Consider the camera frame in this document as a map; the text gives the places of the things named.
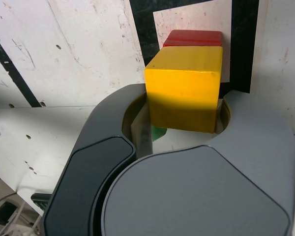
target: black line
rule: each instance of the black line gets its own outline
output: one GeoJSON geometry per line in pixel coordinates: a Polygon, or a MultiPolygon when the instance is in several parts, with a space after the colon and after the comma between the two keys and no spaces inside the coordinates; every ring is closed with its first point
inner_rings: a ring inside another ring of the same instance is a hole
{"type": "Polygon", "coordinates": [[[15,65],[9,58],[8,54],[5,52],[3,47],[0,45],[0,63],[4,69],[8,72],[12,81],[16,84],[20,92],[23,94],[24,98],[32,107],[41,107],[36,97],[24,81],[23,77],[16,69],[15,65]]]}
{"type": "Polygon", "coordinates": [[[231,68],[232,89],[250,92],[259,0],[232,1],[231,68]]]}

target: cable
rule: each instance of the cable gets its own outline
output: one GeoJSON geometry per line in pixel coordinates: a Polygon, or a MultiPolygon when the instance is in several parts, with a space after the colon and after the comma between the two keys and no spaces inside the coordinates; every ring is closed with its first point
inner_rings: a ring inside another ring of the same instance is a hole
{"type": "Polygon", "coordinates": [[[2,200],[4,200],[4,199],[8,198],[8,197],[11,197],[11,196],[15,195],[15,194],[16,194],[16,193],[11,193],[11,194],[9,194],[9,195],[4,196],[3,198],[0,199],[0,202],[1,202],[2,200]]]}

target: wooden block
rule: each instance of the wooden block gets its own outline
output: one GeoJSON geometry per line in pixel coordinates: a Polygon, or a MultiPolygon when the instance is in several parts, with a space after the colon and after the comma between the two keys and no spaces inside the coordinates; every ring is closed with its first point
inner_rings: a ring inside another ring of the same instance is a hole
{"type": "Polygon", "coordinates": [[[222,32],[207,30],[173,30],[163,47],[168,46],[222,46],[222,32]]]}
{"type": "Polygon", "coordinates": [[[151,123],[214,133],[222,47],[165,47],[145,69],[151,123]]]}

